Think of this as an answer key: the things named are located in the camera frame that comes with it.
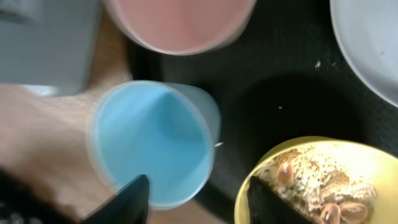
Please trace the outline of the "peanut and rice food scraps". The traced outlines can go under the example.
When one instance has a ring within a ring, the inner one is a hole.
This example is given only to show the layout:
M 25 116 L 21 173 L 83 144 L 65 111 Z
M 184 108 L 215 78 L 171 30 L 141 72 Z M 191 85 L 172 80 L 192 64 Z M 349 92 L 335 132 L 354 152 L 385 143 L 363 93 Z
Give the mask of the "peanut and rice food scraps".
M 353 171 L 331 149 L 309 146 L 274 156 L 254 175 L 315 223 L 367 223 L 376 189 Z

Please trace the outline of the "light blue plastic cup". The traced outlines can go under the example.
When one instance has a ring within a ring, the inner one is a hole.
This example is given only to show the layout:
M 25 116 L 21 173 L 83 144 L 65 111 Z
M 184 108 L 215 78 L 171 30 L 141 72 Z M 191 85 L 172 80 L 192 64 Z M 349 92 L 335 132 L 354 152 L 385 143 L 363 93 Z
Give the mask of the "light blue plastic cup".
M 220 109 L 205 90 L 132 81 L 112 88 L 95 106 L 88 154 L 113 191 L 147 176 L 149 205 L 167 210 L 192 199 L 208 181 L 220 129 Z

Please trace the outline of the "pink plastic cup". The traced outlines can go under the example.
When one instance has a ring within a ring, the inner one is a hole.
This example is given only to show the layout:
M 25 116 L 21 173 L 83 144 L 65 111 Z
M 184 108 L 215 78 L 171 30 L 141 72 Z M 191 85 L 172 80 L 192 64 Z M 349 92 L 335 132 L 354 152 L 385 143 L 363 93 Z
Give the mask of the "pink plastic cup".
M 104 0 L 133 42 L 167 55 L 195 55 L 234 42 L 245 30 L 256 0 Z

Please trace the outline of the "grey round plate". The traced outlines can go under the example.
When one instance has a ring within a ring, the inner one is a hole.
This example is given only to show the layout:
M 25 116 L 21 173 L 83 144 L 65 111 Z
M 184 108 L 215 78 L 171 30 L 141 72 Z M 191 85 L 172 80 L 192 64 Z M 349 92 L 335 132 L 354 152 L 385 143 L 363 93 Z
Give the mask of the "grey round plate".
M 352 71 L 397 106 L 397 0 L 330 0 L 330 16 Z

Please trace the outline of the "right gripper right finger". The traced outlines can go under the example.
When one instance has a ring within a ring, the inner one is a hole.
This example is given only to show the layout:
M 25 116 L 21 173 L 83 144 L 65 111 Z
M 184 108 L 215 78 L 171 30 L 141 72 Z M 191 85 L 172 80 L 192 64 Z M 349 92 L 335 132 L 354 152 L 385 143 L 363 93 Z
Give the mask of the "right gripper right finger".
M 312 224 L 256 176 L 250 178 L 247 196 L 250 224 Z

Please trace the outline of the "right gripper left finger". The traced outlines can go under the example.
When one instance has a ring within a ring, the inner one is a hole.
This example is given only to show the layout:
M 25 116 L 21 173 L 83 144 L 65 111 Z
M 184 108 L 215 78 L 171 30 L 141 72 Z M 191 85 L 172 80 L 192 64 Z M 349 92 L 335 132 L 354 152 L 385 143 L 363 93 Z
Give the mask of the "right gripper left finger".
M 146 224 L 149 212 L 150 183 L 138 175 L 112 199 L 86 217 L 83 224 Z

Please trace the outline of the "yellow plastic bowl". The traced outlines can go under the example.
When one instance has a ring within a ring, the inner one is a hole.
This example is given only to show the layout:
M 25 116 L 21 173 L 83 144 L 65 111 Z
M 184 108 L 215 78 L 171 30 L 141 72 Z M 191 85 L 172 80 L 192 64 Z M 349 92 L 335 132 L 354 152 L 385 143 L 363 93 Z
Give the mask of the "yellow plastic bowl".
M 255 172 L 274 156 L 296 147 L 317 146 L 331 149 L 343 160 L 354 167 L 354 174 L 368 177 L 374 184 L 377 199 L 373 212 L 367 223 L 397 222 L 397 158 L 365 144 L 343 141 L 320 136 L 294 138 L 280 143 L 265 153 L 255 168 L 242 183 L 234 206 L 234 221 L 237 224 L 250 223 L 248 190 L 250 178 Z

